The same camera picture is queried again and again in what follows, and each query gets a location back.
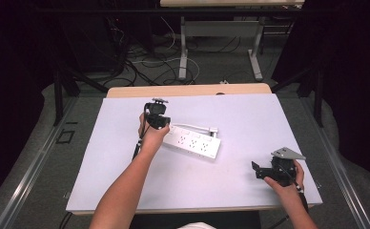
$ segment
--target wooden tabletop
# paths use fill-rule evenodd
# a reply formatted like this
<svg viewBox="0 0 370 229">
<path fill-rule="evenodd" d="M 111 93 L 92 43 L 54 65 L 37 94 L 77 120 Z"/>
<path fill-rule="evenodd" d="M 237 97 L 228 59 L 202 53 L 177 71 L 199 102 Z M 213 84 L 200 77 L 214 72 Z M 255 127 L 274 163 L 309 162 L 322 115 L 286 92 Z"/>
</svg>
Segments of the wooden tabletop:
<svg viewBox="0 0 370 229">
<path fill-rule="evenodd" d="M 161 0 L 162 7 L 240 7 L 302 5 L 304 0 Z"/>
<path fill-rule="evenodd" d="M 111 88 L 107 97 L 153 97 L 153 96 L 192 96 L 215 94 L 271 94 L 264 83 L 251 84 L 209 84 L 187 86 L 145 86 Z"/>
</svg>

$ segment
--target hand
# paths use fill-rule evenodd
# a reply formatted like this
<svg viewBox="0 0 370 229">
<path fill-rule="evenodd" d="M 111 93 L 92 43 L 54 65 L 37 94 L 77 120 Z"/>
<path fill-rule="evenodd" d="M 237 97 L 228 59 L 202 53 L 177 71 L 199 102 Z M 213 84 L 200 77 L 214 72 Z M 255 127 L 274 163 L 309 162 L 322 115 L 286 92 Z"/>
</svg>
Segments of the hand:
<svg viewBox="0 0 370 229">
<path fill-rule="evenodd" d="M 296 160 L 294 160 L 294 164 L 296 166 L 296 182 L 298 183 L 300 188 L 304 190 L 303 186 L 304 171 L 301 168 L 301 165 Z M 278 184 L 270 177 L 266 177 L 264 180 L 277 193 L 277 195 L 280 198 L 280 202 L 282 203 L 282 206 L 285 208 L 286 212 L 289 215 L 294 209 L 298 207 L 303 207 L 301 199 L 298 196 L 298 190 L 294 184 L 282 187 L 280 184 Z"/>
<path fill-rule="evenodd" d="M 145 122 L 144 131 L 146 134 L 143 136 L 143 142 L 141 144 L 142 148 L 147 148 L 151 152 L 157 152 L 159 147 L 162 144 L 164 136 L 170 132 L 170 127 L 167 124 L 164 128 L 160 130 L 156 130 L 155 128 L 151 127 L 147 120 L 144 120 L 144 113 L 142 113 L 139 117 L 140 119 L 140 126 L 138 128 L 138 134 L 141 135 L 143 130 L 143 122 Z"/>
</svg>

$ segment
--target electrical outlet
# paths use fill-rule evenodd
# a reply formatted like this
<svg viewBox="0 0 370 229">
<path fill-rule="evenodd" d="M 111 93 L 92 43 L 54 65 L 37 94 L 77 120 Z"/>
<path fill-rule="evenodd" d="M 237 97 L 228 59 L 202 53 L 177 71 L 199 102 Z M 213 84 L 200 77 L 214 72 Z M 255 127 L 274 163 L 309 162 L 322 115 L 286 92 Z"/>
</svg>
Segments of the electrical outlet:
<svg viewBox="0 0 370 229">
<path fill-rule="evenodd" d="M 170 132 L 164 136 L 165 146 L 210 159 L 216 159 L 220 139 L 184 129 L 170 126 Z"/>
</svg>

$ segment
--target person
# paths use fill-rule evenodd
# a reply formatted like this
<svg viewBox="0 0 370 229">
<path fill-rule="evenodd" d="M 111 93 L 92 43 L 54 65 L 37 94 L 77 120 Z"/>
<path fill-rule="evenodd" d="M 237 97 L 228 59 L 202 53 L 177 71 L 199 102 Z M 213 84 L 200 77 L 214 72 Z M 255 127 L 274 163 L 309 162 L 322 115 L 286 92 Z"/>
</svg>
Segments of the person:
<svg viewBox="0 0 370 229">
<path fill-rule="evenodd" d="M 164 136 L 170 131 L 168 125 L 160 130 L 149 128 L 150 125 L 144 120 L 144 114 L 141 114 L 139 119 L 139 135 L 141 130 L 147 130 L 143 136 L 140 151 L 99 201 L 92 217 L 90 229 L 126 229 L 131 225 L 150 165 Z M 303 188 L 303 169 L 296 161 L 295 165 L 297 167 L 296 182 Z M 264 180 L 277 193 L 295 228 L 317 228 L 304 209 L 295 185 L 282 187 L 269 177 Z"/>
</svg>

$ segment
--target gray carpet floor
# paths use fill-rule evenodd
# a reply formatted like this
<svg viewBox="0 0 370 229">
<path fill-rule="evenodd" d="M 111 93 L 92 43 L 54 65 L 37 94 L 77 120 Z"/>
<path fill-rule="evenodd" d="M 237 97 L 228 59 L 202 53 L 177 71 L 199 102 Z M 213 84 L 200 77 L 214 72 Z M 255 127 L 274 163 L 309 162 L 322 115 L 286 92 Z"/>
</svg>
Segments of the gray carpet floor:
<svg viewBox="0 0 370 229">
<path fill-rule="evenodd" d="M 251 40 L 241 39 L 238 48 L 233 52 L 197 52 L 202 50 L 218 51 L 232 39 L 232 37 L 208 37 L 191 40 L 189 46 L 194 46 L 190 47 L 193 51 L 189 53 L 189 58 L 193 59 L 195 63 L 189 63 L 189 77 L 191 78 L 191 74 L 194 77 L 197 75 L 196 84 L 217 84 L 223 79 L 229 83 L 256 82 L 252 77 L 252 70 L 246 52 L 246 49 L 251 47 Z M 258 56 L 261 71 L 264 74 L 263 82 L 268 83 L 270 86 L 276 83 L 271 80 L 271 74 L 285 40 L 284 36 L 266 37 L 264 54 Z M 177 51 L 173 49 L 167 50 L 169 46 L 161 47 L 158 51 L 164 52 L 166 55 L 172 55 L 168 59 L 179 57 Z M 236 46 L 237 39 L 226 49 L 231 50 Z M 138 55 L 137 51 L 138 49 L 133 49 L 131 56 Z M 132 61 L 136 62 L 142 59 L 143 57 L 133 57 Z M 154 58 L 146 58 L 146 60 L 155 61 Z M 177 66 L 177 63 L 178 61 L 173 61 L 170 62 L 170 65 L 174 67 Z M 140 63 L 135 65 L 138 66 L 137 68 L 141 72 L 155 79 L 155 82 L 159 84 L 167 83 L 167 79 L 175 78 L 170 67 L 166 65 L 157 68 L 150 68 L 151 66 L 155 67 L 157 65 L 155 63 L 144 63 L 146 66 Z M 134 74 L 130 71 L 125 71 L 120 76 L 134 79 Z M 99 78 L 102 75 L 94 74 L 92 77 Z M 123 86 L 127 83 L 125 80 L 113 80 L 106 85 L 115 87 Z M 142 85 L 147 85 L 147 83 L 137 78 L 135 86 Z M 84 83 L 79 83 L 79 86 L 82 91 L 79 97 L 69 98 L 65 95 L 65 104 L 70 104 L 72 108 L 60 124 L 59 133 L 48 149 L 49 153 L 46 157 L 46 162 L 40 168 L 40 173 L 38 173 L 38 177 L 35 179 L 29 194 L 23 199 L 23 204 L 17 209 L 17 214 L 12 219 L 10 228 L 55 228 L 59 226 L 66 214 L 65 208 L 68 199 L 65 195 L 72 190 L 102 98 L 105 96 Z M 325 147 L 323 142 L 319 140 L 319 134 L 316 131 L 317 127 L 313 125 L 311 115 L 304 109 L 301 98 L 296 96 L 295 89 L 296 85 L 291 85 L 277 95 L 298 145 L 303 154 L 307 156 L 307 164 L 310 171 L 320 186 L 319 192 L 324 203 L 312 208 L 310 215 L 319 228 L 360 228 L 352 214 L 349 202 L 346 201 L 346 196 L 341 191 L 339 181 L 330 167 L 328 157 L 325 154 Z M 52 130 L 54 130 L 52 127 L 54 121 L 52 86 L 44 90 L 43 95 L 46 97 L 46 102 L 41 117 L 25 149 L 21 152 L 21 156 L 0 189 L 0 218 L 12 199 L 18 184 L 30 168 L 37 154 L 43 151 L 44 144 L 48 141 Z M 332 117 L 332 110 L 326 103 L 322 108 L 322 113 L 324 131 L 333 147 L 338 149 L 338 126 Z M 61 135 L 60 132 L 73 132 L 72 141 L 70 143 L 62 143 L 65 135 Z M 340 159 L 343 162 L 344 170 L 349 176 L 349 180 L 355 187 L 363 209 L 370 218 L 370 174 L 343 157 Z M 281 209 L 260 211 L 259 214 L 262 228 L 267 228 L 285 216 L 284 211 Z M 90 221 L 91 216 L 72 216 L 66 228 L 88 228 Z M 289 221 L 286 221 L 278 228 L 292 228 L 292 225 Z"/>
</svg>

